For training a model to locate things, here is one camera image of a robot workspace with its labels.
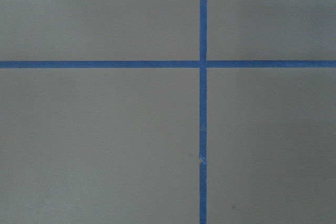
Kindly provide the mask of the blue tape strip lengthwise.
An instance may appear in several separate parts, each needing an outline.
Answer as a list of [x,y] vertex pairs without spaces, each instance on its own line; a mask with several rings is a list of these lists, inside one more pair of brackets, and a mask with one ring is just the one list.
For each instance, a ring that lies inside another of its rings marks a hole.
[[199,0],[199,222],[207,223],[207,0]]

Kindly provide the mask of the blue tape strip crosswise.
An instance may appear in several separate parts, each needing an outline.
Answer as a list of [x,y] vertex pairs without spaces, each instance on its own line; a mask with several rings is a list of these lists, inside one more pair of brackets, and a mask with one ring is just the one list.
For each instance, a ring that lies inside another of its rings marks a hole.
[[334,60],[1,61],[2,69],[64,68],[334,68]]

